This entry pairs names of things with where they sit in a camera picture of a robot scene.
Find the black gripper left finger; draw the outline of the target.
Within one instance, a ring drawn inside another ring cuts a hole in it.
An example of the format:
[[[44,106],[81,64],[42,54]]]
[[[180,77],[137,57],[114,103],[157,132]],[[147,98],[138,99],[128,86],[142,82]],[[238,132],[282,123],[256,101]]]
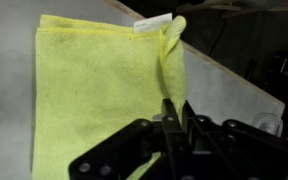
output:
[[[162,100],[159,120],[136,119],[87,150],[68,166],[69,180],[124,180],[155,152],[167,150],[166,131],[179,123],[170,99]]]

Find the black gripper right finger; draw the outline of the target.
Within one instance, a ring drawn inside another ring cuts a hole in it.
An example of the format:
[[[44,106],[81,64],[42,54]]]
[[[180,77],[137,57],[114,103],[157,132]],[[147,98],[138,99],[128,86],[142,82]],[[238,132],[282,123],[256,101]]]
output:
[[[288,140],[234,119],[218,125],[189,104],[183,126],[196,180],[288,180]]]

